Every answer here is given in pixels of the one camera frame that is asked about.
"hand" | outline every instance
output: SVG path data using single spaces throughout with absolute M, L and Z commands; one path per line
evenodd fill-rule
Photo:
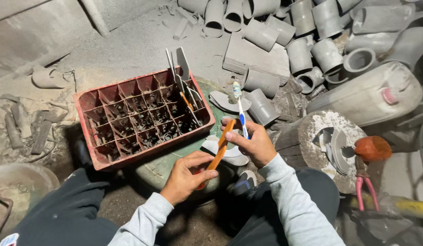
M 232 119 L 222 119 L 222 131 L 230 120 Z M 225 139 L 239 146 L 240 152 L 249 155 L 254 165 L 260 169 L 267 165 L 277 155 L 277 152 L 263 126 L 249 120 L 245 122 L 245 126 L 247 126 L 248 134 L 251 136 L 250 140 L 234 132 L 227 132 Z M 234 127 L 241 130 L 239 119 L 236 119 Z
M 193 175 L 199 169 L 205 169 L 213 160 L 208 153 L 195 151 L 175 161 L 172 171 L 160 194 L 175 206 L 185 201 L 190 194 L 202 183 L 218 176 L 216 170 L 205 170 Z

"fingernail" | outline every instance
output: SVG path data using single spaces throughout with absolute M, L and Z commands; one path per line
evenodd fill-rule
M 210 177 L 212 177 L 212 178 L 216 178 L 218 175 L 219 175 L 219 173 L 216 170 L 213 170 L 213 171 L 210 172 Z
M 226 139 L 226 140 L 230 141 L 230 140 L 231 140 L 231 137 L 232 137 L 231 132 L 227 132 L 227 133 L 225 133 L 225 139 Z

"man's right hand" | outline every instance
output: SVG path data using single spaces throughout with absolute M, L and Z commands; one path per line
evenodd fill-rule
M 222 131 L 230 120 L 232 119 L 222 119 Z M 225 139 L 239 146 L 240 152 L 244 155 L 249 155 L 254 165 L 260 169 L 267 165 L 277 155 L 277 152 L 263 126 L 249 120 L 245 122 L 245 126 L 250 135 L 250 140 L 234 132 L 227 132 Z M 241 130 L 239 119 L 236 119 L 234 127 Z

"logo patch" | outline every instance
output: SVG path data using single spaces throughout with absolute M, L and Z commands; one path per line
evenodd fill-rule
M 18 236 L 19 236 L 18 233 L 14 233 L 5 237 L 1 241 L 0 246 L 17 246 Z

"gray long-sleeve shirt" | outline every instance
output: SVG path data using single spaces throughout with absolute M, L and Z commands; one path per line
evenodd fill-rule
M 258 172 L 270 185 L 289 245 L 345 246 L 310 195 L 302 189 L 295 170 L 279 154 Z M 163 196 L 153 193 L 137 208 L 131 220 L 120 227 L 109 246 L 153 246 L 157 231 L 172 210 L 173 206 Z

